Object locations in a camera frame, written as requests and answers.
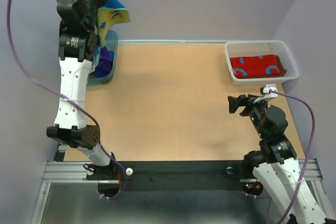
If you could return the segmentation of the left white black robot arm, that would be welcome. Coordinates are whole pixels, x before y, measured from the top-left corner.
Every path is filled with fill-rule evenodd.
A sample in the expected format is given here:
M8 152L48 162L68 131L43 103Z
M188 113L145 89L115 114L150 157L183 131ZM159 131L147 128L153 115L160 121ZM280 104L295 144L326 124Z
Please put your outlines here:
M116 175L114 154L100 142L98 124L88 125L84 111L86 88L97 44L98 9L107 0L56 0L59 27L58 57L61 70L58 112L53 126L47 128L49 138L77 148L92 162L88 171L104 178Z

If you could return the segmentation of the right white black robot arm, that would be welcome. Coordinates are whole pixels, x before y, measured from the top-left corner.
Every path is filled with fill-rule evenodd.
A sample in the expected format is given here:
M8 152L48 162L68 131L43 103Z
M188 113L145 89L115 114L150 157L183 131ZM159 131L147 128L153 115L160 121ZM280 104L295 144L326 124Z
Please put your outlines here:
M269 105L275 94L228 97L229 113L238 108L240 116L250 118L260 142L258 151L244 156L241 170L255 177L281 213L278 223L335 223L315 200L304 179L296 151L285 135L288 121L284 111Z

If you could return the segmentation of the blue towel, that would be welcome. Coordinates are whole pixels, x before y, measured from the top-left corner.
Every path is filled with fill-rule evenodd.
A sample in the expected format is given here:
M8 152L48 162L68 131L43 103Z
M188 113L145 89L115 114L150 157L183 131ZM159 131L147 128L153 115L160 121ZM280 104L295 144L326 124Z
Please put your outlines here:
M120 23L129 23L130 16L126 7L119 0L106 0L102 7L98 8L97 46L104 47L106 44L106 35L111 26Z

